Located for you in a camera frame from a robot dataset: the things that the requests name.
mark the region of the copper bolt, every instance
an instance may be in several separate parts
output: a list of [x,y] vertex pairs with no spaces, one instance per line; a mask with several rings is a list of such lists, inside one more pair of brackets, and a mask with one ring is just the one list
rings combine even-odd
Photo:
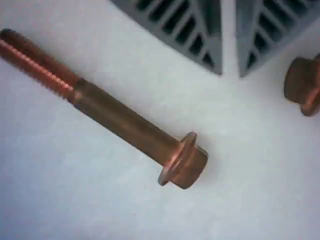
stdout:
[[0,32],[0,56],[161,164],[160,185],[171,181],[189,188],[206,166],[208,155],[196,145],[196,133],[176,140],[19,33],[10,29]]
[[320,55],[309,60],[296,58],[285,77],[284,96],[300,105],[305,116],[320,110]]

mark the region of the grey plastic part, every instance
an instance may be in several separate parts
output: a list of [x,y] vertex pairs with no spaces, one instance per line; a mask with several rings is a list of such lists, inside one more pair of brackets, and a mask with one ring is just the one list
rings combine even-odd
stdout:
[[320,15],[320,0],[236,0],[236,38],[244,77]]
[[111,0],[158,39],[222,74],[220,0]]

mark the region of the threaded end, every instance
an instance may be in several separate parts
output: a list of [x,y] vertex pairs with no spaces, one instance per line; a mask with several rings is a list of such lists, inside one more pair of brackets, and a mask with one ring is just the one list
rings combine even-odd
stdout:
[[0,56],[58,96],[70,100],[80,79],[19,33],[0,32]]

